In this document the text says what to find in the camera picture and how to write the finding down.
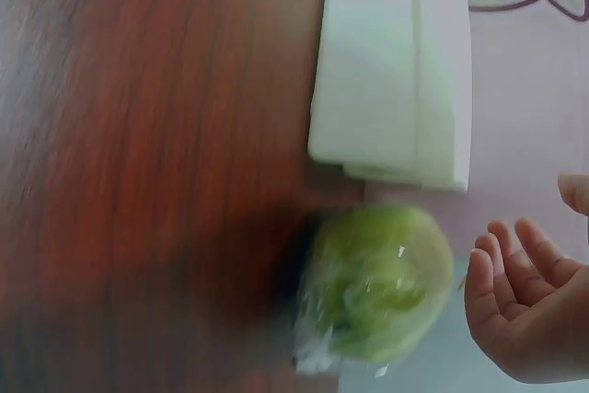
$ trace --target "wrapped vegetable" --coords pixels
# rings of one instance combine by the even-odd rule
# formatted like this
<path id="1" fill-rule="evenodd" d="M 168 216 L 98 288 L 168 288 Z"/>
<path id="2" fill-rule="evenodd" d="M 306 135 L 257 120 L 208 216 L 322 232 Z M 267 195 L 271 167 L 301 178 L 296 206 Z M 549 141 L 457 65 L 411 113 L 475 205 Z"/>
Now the wrapped vegetable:
<path id="1" fill-rule="evenodd" d="M 442 313 L 453 265 L 444 234 L 420 209 L 373 204 L 325 221 L 299 288 L 297 370 L 402 358 Z"/>

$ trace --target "brown wooden surface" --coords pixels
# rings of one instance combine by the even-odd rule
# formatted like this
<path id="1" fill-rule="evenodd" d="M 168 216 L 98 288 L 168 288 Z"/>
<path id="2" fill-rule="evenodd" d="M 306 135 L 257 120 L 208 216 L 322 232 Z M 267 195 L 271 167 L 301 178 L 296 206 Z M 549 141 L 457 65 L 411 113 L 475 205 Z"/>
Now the brown wooden surface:
<path id="1" fill-rule="evenodd" d="M 312 392 L 271 274 L 323 0 L 0 0 L 0 392 Z"/>

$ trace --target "plastic wrap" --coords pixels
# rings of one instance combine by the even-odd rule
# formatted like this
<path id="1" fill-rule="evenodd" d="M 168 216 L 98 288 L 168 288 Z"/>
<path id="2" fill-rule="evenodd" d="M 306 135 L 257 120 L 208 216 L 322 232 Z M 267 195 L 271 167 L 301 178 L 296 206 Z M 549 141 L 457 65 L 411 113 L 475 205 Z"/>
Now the plastic wrap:
<path id="1" fill-rule="evenodd" d="M 419 209 L 373 204 L 326 220 L 299 287 L 297 371 L 337 371 L 347 361 L 382 372 L 437 320 L 452 279 L 447 240 Z"/>

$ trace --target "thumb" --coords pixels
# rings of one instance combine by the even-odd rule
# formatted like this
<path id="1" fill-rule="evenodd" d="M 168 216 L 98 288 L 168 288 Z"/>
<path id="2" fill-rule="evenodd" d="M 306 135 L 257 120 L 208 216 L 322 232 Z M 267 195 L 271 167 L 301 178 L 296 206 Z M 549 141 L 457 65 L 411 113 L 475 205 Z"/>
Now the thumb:
<path id="1" fill-rule="evenodd" d="M 562 200 L 579 214 L 589 215 L 589 175 L 559 176 Z"/>

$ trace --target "green cabbage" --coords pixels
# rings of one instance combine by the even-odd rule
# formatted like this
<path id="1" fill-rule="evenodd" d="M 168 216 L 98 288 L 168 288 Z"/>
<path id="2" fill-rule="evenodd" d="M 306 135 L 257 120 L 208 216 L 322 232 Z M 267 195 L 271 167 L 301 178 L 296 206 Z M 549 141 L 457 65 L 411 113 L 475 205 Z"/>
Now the green cabbage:
<path id="1" fill-rule="evenodd" d="M 452 281 L 452 252 L 431 216 L 400 205 L 360 206 L 319 229 L 301 315 L 329 336 L 330 352 L 391 362 L 437 320 Z"/>

